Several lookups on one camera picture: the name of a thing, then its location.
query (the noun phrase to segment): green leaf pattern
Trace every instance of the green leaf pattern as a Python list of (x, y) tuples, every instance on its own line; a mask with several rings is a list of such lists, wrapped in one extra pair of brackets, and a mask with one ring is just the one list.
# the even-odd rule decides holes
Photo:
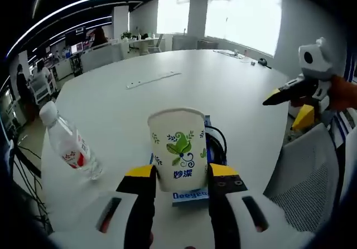
[(179, 151), (177, 145), (173, 145), (172, 143), (166, 144), (166, 149), (168, 150), (169, 153), (180, 154), (180, 151)]
[[(167, 135), (169, 140), (172, 140), (171, 135)], [(168, 143), (166, 144), (166, 149), (169, 153), (179, 155), (172, 161), (172, 165), (178, 165), (181, 161), (181, 158), (184, 157), (185, 153), (188, 153), (192, 149), (191, 139), (194, 137), (193, 130), (190, 130), (188, 135), (184, 135), (183, 132), (176, 132), (175, 138), (177, 138), (176, 144)]]
[(177, 158), (175, 158), (175, 160), (173, 160), (173, 161), (172, 161), (172, 166), (174, 166), (174, 165), (178, 165), (178, 164), (179, 164), (179, 162), (180, 162), (180, 160), (181, 160), (181, 157), (177, 157)]
[(160, 143), (160, 140), (158, 139), (158, 137), (157, 137), (157, 135), (155, 133), (152, 133), (152, 138), (153, 138), (155, 144), (159, 144)]
[(205, 158), (207, 155), (206, 148), (203, 148), (203, 152), (200, 153), (201, 158)]

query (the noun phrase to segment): white round table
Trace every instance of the white round table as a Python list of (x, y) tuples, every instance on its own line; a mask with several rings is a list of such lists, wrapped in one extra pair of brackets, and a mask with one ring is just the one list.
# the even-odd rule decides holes
[[(211, 116), (228, 143), (227, 160), (249, 189), (263, 193), (274, 171), (288, 104), (262, 102), (287, 77), (212, 50), (157, 53), (115, 62), (67, 82), (56, 105), (75, 122), (104, 165), (89, 181), (54, 154), (48, 133), (42, 150), (45, 202), (55, 231), (68, 229), (104, 191), (114, 191), (132, 167), (151, 155), (147, 118), (162, 109), (191, 107)], [(126, 89), (159, 74), (182, 74)], [(172, 207), (172, 193), (156, 191), (151, 248), (214, 248), (208, 208)]]

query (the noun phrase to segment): potted plant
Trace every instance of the potted plant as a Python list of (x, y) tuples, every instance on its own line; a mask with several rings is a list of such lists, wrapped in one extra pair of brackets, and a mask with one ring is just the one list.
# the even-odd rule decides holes
[(132, 38), (132, 33), (130, 32), (123, 32), (123, 34), (120, 36), (121, 39), (125, 39), (126, 41), (130, 38)]

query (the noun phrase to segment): plastic water bottle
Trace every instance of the plastic water bottle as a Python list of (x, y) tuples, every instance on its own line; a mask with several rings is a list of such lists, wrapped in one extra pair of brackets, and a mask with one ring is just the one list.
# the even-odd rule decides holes
[(59, 114), (53, 101), (42, 107), (40, 118), (48, 129), (50, 144), (55, 153), (72, 168), (83, 171), (90, 179), (97, 179), (102, 173), (102, 165), (74, 123)]

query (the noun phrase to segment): paper cup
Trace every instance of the paper cup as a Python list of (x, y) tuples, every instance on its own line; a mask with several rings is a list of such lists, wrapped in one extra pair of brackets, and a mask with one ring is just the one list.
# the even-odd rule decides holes
[(161, 190), (189, 191), (205, 187), (204, 115), (189, 108), (168, 109), (151, 115), (148, 125)]

